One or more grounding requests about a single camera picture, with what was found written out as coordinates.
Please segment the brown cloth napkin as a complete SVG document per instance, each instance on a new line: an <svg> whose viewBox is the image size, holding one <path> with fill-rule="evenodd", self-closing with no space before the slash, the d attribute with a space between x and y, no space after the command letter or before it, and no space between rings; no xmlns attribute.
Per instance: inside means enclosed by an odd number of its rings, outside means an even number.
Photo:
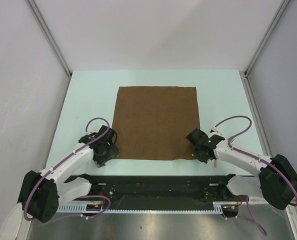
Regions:
<svg viewBox="0 0 297 240"><path fill-rule="evenodd" d="M191 160L186 136L200 127L197 89L179 86L120 87L112 128L119 159Z"/></svg>

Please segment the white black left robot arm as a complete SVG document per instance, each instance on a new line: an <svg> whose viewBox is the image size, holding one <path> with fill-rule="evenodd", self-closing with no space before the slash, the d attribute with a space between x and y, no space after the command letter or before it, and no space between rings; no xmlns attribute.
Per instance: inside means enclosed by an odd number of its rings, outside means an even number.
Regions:
<svg viewBox="0 0 297 240"><path fill-rule="evenodd" d="M75 148L55 166L39 172L29 171L23 178L18 203L23 217L46 223L56 210L73 200L93 200L99 196L98 180L83 173L72 179L72 174L86 163L93 162L99 168L119 155L116 146L117 133L103 125L99 132L84 135Z"/></svg>

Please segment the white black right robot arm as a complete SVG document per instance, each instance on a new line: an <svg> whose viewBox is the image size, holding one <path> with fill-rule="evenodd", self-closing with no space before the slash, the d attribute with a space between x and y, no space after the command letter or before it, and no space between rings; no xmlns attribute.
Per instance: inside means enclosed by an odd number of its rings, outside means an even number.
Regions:
<svg viewBox="0 0 297 240"><path fill-rule="evenodd" d="M206 134L196 128L186 139L193 145L192 156L202 163L219 160L237 166L259 179L260 197L271 206L285 210L292 200L297 206L297 173L280 154L258 155L232 145L232 138L225 139L218 131Z"/></svg>

